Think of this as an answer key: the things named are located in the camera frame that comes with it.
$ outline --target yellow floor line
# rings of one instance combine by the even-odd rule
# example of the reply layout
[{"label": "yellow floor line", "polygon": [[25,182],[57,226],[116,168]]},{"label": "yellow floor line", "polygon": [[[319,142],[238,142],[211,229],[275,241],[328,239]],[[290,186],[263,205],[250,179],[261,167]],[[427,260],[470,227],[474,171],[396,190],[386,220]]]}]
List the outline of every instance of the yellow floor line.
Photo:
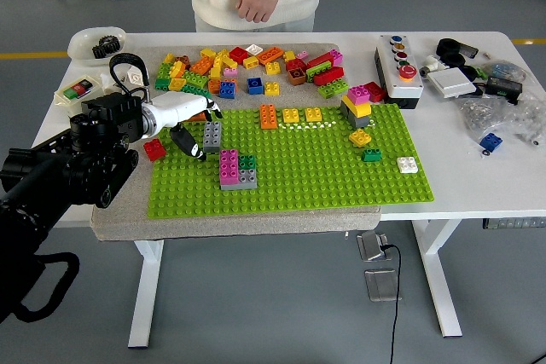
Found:
[{"label": "yellow floor line", "polygon": [[66,51],[44,51],[38,53],[0,53],[0,60],[58,59],[68,57]]},{"label": "yellow floor line", "polygon": [[546,44],[546,38],[513,38],[513,44]]}]

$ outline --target control box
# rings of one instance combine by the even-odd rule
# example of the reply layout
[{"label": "control box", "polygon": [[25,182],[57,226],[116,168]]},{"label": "control box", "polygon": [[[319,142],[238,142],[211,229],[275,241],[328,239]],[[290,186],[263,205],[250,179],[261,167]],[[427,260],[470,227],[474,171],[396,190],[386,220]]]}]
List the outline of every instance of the control box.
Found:
[{"label": "control box", "polygon": [[400,108],[415,108],[423,92],[423,82],[406,36],[381,35],[375,50],[375,66],[385,102]]}]

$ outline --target robotic arm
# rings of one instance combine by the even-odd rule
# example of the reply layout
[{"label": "robotic arm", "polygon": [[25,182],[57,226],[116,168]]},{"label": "robotic arm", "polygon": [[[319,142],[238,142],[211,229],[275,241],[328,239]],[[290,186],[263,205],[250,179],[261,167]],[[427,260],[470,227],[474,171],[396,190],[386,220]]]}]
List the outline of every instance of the robotic arm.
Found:
[{"label": "robotic arm", "polygon": [[[144,87],[128,90],[114,68],[129,63],[142,72]],[[10,314],[22,321],[42,320],[60,305],[79,271],[72,253],[39,256],[36,251],[71,205],[110,205],[138,163],[129,143],[156,136],[171,127],[173,141],[188,155],[205,160],[195,139],[179,123],[198,113],[222,118],[217,104],[185,93],[149,99],[148,75],[140,57],[120,54],[110,72],[124,93],[82,103],[83,113],[70,118],[70,128],[32,149],[12,148],[0,180],[0,323]],[[142,91],[143,98],[134,94]],[[22,300],[49,263],[67,263],[49,301],[30,311]]]}]

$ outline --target red emergency stop button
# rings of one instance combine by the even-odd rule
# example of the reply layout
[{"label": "red emergency stop button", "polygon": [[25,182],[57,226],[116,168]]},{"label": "red emergency stop button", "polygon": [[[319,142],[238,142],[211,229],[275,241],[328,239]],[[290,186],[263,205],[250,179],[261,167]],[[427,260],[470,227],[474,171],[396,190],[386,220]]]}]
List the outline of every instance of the red emergency stop button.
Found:
[{"label": "red emergency stop button", "polygon": [[402,80],[411,80],[417,74],[417,69],[408,64],[406,66],[401,66],[398,69],[398,73],[400,74],[400,78],[402,78]]}]

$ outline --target black cable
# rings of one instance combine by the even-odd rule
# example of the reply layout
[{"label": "black cable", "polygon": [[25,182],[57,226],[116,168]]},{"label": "black cable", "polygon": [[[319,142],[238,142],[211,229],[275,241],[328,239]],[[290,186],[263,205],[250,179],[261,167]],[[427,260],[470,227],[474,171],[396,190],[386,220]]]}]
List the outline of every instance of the black cable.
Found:
[{"label": "black cable", "polygon": [[383,245],[383,246],[380,246],[380,249],[382,251],[385,251],[386,249],[390,249],[392,247],[395,248],[398,251],[398,283],[397,283],[397,286],[396,286],[396,306],[394,308],[394,322],[392,323],[391,360],[390,360],[390,364],[392,364],[392,359],[394,358],[394,333],[396,332],[396,322],[398,320],[398,297],[400,296],[400,269],[402,268],[402,253],[400,253],[400,249],[398,249],[398,246],[396,246],[396,245]]}]

